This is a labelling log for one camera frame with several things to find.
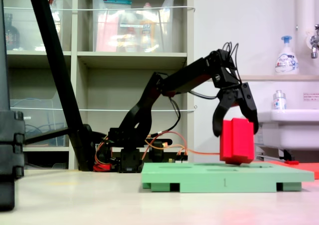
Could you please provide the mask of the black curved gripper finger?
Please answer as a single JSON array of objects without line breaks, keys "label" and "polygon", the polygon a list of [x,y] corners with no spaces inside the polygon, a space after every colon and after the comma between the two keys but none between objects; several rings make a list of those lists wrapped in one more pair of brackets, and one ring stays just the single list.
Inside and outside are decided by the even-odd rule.
[{"label": "black curved gripper finger", "polygon": [[237,97],[238,92],[218,92],[219,103],[212,119],[213,133],[216,137],[221,135],[224,117],[232,106],[236,106]]}]

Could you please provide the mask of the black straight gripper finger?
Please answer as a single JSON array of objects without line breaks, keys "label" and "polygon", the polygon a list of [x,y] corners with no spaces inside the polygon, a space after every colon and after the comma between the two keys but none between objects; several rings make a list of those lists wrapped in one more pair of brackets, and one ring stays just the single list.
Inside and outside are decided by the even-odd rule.
[{"label": "black straight gripper finger", "polygon": [[242,115],[253,124],[253,133],[259,129],[257,108],[248,83],[243,83],[240,87],[241,99],[239,107]]}]

